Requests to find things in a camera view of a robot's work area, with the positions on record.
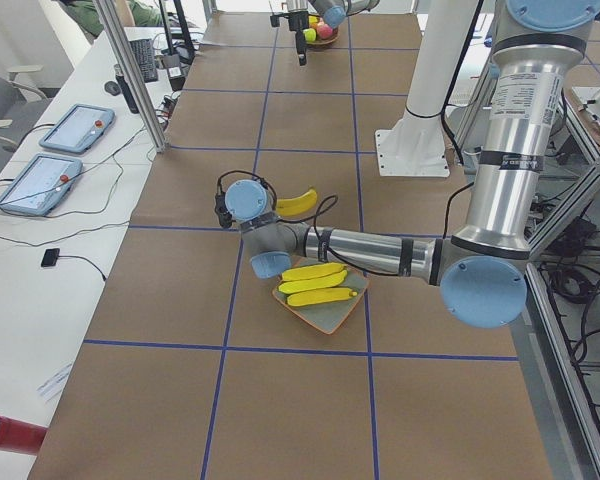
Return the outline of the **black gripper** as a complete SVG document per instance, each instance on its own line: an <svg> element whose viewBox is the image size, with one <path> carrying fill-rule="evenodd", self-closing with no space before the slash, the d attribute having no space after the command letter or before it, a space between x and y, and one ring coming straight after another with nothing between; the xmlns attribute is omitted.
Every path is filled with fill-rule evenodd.
<svg viewBox="0 0 600 480"><path fill-rule="evenodd" d="M288 23L289 30L295 35L299 65L305 66L307 64L307 49L304 30L309 27L308 11L306 9L289 11Z"/></svg>

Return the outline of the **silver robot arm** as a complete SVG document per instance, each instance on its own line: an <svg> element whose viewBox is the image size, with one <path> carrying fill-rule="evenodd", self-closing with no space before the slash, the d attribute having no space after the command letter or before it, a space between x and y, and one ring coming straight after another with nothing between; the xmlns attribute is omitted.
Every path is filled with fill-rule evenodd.
<svg viewBox="0 0 600 480"><path fill-rule="evenodd" d="M310 0L287 1L286 11L272 14L271 25L274 26L279 18L286 18L289 30L294 33L296 53L300 66L307 63L307 42L304 31L309 27L308 5L322 17L329 27L338 27L347 17L363 11L371 11L379 4L379 0L341 1L341 0Z"/></svg>
<svg viewBox="0 0 600 480"><path fill-rule="evenodd" d="M437 1L429 13L404 114L375 132L378 168L391 177L446 177L442 129L457 73L483 1ZM486 139L473 182L449 195L442 238L422 240L319 227L337 202L310 189L281 199L264 178L229 171L217 179L219 224L235 224L258 278L278 277L290 309L357 302L353 270L416 277L439 286L465 324L494 328L526 304L523 268L532 258L525 228L544 167L566 74L584 57L600 1L496 1L490 59L497 72ZM464 224L451 233L455 198L470 190Z"/></svg>

